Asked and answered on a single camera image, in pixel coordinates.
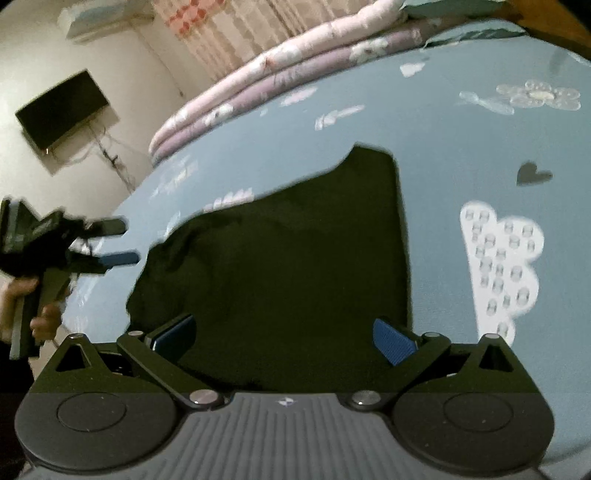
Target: curtain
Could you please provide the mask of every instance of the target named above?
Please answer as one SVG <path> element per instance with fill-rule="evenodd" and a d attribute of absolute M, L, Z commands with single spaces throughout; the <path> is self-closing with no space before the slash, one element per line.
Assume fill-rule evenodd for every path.
<path fill-rule="evenodd" d="M 154 10 L 220 80 L 265 50 L 373 0 L 152 0 Z"/>

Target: black shirt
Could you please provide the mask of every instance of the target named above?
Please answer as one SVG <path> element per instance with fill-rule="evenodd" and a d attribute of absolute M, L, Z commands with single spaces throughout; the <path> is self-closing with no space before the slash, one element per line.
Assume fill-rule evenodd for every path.
<path fill-rule="evenodd" d="M 131 329 L 193 314 L 178 364 L 218 391 L 370 388 L 390 369 L 374 320 L 408 320 L 399 196 L 392 156 L 355 147 L 325 174 L 198 215 L 150 251 Z"/>

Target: hand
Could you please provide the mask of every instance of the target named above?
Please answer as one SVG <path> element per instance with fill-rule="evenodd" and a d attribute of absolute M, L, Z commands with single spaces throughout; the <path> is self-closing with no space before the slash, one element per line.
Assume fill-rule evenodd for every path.
<path fill-rule="evenodd" d="M 33 293 L 39 280 L 36 278 L 17 278 L 5 285 L 0 292 L 0 340 L 12 341 L 12 325 L 17 299 Z M 47 305 L 41 316 L 31 321 L 30 327 L 36 340 L 53 340 L 61 325 L 61 311 L 57 304 Z"/>

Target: black circular pad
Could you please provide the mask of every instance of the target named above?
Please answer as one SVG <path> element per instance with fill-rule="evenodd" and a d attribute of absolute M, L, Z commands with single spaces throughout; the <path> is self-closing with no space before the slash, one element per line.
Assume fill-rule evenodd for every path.
<path fill-rule="evenodd" d="M 82 393 L 68 398 L 57 410 L 57 418 L 78 432 L 99 432 L 119 423 L 125 402 L 110 393 Z"/>
<path fill-rule="evenodd" d="M 443 407 L 445 416 L 467 432 L 494 432 L 513 418 L 513 409 L 501 398 L 487 393 L 461 393 Z"/>
<path fill-rule="evenodd" d="M 470 476 L 506 475 L 543 457 L 554 422 L 539 393 L 465 394 L 421 387 L 402 395 L 392 412 L 398 438 L 416 456 Z"/>
<path fill-rule="evenodd" d="M 112 393 L 97 392 L 99 380 L 82 383 L 77 392 L 60 392 L 57 387 L 47 393 L 29 392 L 15 427 L 36 463 L 78 475 L 112 471 L 137 463 L 170 438 L 177 411 L 168 393 L 139 378 L 119 375 L 108 379 Z"/>

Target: folded quilt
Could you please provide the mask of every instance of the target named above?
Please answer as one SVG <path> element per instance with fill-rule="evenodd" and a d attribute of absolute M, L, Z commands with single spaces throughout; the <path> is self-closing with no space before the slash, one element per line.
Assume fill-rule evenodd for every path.
<path fill-rule="evenodd" d="M 376 0 L 355 15 L 318 25 L 263 52 L 188 102 L 168 119 L 150 142 L 150 155 L 154 155 L 158 147 L 174 133 L 269 74 L 325 51 L 368 38 L 397 21 L 404 21 L 406 15 L 401 11 L 403 3 L 404 0 Z"/>
<path fill-rule="evenodd" d="M 216 125 L 246 113 L 299 85 L 385 55 L 421 47 L 433 35 L 466 20 L 463 17 L 451 17 L 411 21 L 391 33 L 330 50 L 272 74 L 178 130 L 157 147 L 153 153 L 152 162 L 154 165 L 158 164 L 189 142 L 212 130 Z"/>

